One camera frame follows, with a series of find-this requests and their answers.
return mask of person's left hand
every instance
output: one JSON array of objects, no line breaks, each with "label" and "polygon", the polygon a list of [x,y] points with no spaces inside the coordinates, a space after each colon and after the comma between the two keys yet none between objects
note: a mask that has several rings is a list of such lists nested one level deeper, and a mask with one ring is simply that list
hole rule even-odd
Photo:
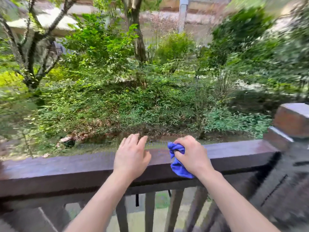
[{"label": "person's left hand", "polygon": [[146,169],[151,159],[149,151],[145,152],[147,136],[138,141],[139,134],[131,134],[124,138],[116,152],[114,172],[118,172],[133,181]]}]

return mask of white canopy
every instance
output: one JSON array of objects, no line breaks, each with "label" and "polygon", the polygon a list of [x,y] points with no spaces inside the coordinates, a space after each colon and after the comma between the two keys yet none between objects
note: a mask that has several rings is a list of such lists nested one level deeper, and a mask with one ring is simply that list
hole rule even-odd
[{"label": "white canopy", "polygon": [[[37,18],[44,29],[48,29],[53,21],[56,19],[58,14],[60,13],[60,9],[54,8],[51,10],[44,10],[44,14],[37,15]],[[27,19],[18,19],[12,22],[7,23],[12,31],[18,34],[23,34],[27,28]],[[69,32],[74,31],[73,28],[69,27],[68,24],[73,24],[76,26],[77,21],[70,16],[64,16],[62,20],[60,20],[59,24],[56,26],[52,35],[55,37],[63,37],[67,35]]]}]

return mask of person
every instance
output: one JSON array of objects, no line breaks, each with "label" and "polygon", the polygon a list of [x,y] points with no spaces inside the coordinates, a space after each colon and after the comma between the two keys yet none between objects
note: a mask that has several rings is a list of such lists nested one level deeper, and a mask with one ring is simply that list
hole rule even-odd
[{"label": "person", "polygon": [[[126,189],[145,171],[151,159],[150,153],[144,152],[147,136],[139,141],[138,138],[138,134],[131,134],[122,140],[115,155],[113,173],[65,232],[106,230],[112,212]],[[279,232],[212,167],[207,150],[194,137],[179,138],[174,143],[185,147],[184,155],[175,151],[176,158],[206,187],[232,232]]]}]

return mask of blue cloth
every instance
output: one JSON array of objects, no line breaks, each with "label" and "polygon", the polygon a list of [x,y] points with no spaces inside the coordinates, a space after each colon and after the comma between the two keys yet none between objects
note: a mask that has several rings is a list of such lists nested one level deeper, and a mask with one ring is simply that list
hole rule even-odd
[{"label": "blue cloth", "polygon": [[[171,159],[175,156],[174,151],[179,151],[181,154],[184,154],[185,152],[183,145],[175,144],[172,142],[168,143],[168,148],[170,149]],[[189,173],[187,169],[183,166],[183,164],[180,163],[179,160],[177,160],[176,157],[175,157],[174,162],[171,164],[171,168],[173,172],[176,173],[180,177],[191,178],[191,179],[194,178],[194,175]]]}]

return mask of purple cloth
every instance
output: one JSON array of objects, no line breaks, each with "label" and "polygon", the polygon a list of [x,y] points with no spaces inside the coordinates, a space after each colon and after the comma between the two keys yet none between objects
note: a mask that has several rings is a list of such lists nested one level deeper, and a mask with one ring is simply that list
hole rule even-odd
[{"label": "purple cloth", "polygon": [[[171,159],[175,156],[174,151],[179,151],[181,154],[184,154],[185,149],[184,146],[180,144],[175,144],[172,142],[168,143],[168,148],[170,149]],[[175,157],[174,162],[171,164],[171,168],[174,173],[176,173],[180,177],[184,178],[195,178],[195,176],[187,171],[187,169],[180,163],[179,160]]]}]

